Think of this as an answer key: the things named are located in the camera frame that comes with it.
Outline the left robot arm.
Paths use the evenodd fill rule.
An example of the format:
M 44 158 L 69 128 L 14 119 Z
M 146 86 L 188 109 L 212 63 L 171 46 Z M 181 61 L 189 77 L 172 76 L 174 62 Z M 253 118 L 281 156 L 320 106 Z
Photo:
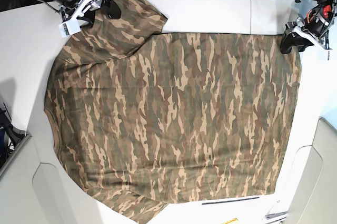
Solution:
M 330 54 L 329 29 L 336 18 L 336 0 L 315 0 L 316 6 L 305 16 L 298 14 L 296 20 L 285 25 L 280 43 L 282 54 L 288 54 L 295 47 L 299 52 L 309 46 L 317 46 Z

